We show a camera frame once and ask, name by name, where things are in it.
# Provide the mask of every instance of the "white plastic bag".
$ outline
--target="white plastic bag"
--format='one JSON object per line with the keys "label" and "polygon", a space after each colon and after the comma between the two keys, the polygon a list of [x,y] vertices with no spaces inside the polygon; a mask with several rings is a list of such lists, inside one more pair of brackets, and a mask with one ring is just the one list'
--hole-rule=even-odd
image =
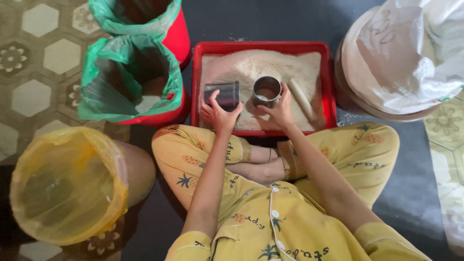
{"label": "white plastic bag", "polygon": [[342,65],[351,89],[383,112],[415,113],[458,95],[464,0],[387,0],[350,28]]}

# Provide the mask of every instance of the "hand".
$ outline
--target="hand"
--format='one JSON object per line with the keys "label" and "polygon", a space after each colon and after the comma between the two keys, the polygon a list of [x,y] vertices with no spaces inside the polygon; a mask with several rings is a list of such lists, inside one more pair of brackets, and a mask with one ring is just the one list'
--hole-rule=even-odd
{"label": "hand", "polygon": [[279,103],[273,109],[270,109],[266,106],[258,105],[257,108],[270,115],[271,120],[273,120],[277,126],[282,130],[290,125],[293,125],[293,119],[291,117],[290,102],[291,102],[291,93],[284,82],[280,82],[282,86],[282,95],[280,96]]}
{"label": "hand", "polygon": [[234,111],[226,112],[219,106],[218,102],[216,101],[218,94],[219,90],[215,90],[209,98],[212,107],[208,106],[205,103],[203,95],[201,96],[201,116],[206,121],[209,121],[213,124],[216,134],[231,134],[234,129],[235,122],[237,121],[237,117],[242,112],[243,103],[239,103]]}

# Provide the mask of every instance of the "green plastic bag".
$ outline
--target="green plastic bag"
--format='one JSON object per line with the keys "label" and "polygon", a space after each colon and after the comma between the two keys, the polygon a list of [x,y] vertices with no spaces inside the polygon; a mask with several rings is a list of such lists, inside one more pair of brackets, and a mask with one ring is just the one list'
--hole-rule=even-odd
{"label": "green plastic bag", "polygon": [[[167,82],[161,101],[139,113],[131,101],[142,97],[144,83],[160,76]],[[160,42],[143,34],[99,39],[84,58],[77,115],[121,122],[174,111],[181,105],[182,88],[179,63]]]}
{"label": "green plastic bag", "polygon": [[98,25],[112,35],[148,34],[162,41],[181,0],[89,0]]}

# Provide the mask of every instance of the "wooden rolling pin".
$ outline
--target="wooden rolling pin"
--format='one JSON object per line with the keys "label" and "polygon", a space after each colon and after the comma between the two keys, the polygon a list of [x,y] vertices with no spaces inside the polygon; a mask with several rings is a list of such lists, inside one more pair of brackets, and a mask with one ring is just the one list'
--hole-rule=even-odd
{"label": "wooden rolling pin", "polygon": [[288,86],[293,91],[293,94],[295,95],[296,100],[298,101],[298,103],[303,108],[303,112],[306,115],[306,117],[308,118],[308,120],[310,122],[315,121],[316,120],[316,114],[314,113],[314,110],[311,107],[311,104],[309,104],[308,99],[306,98],[303,91],[301,90],[300,85],[298,85],[298,83],[296,83],[296,81],[294,79],[291,79]]}

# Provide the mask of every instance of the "dark metal cup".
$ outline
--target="dark metal cup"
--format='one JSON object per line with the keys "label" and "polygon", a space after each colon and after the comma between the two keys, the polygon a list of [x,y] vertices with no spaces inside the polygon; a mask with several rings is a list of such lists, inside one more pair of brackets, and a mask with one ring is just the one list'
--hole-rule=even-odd
{"label": "dark metal cup", "polygon": [[279,81],[271,76],[259,78],[253,86],[251,102],[254,106],[263,105],[274,108],[277,105],[282,86]]}
{"label": "dark metal cup", "polygon": [[238,81],[226,83],[205,84],[205,103],[211,106],[209,98],[213,91],[219,89],[216,101],[219,106],[228,112],[232,112],[240,103],[240,89]]}

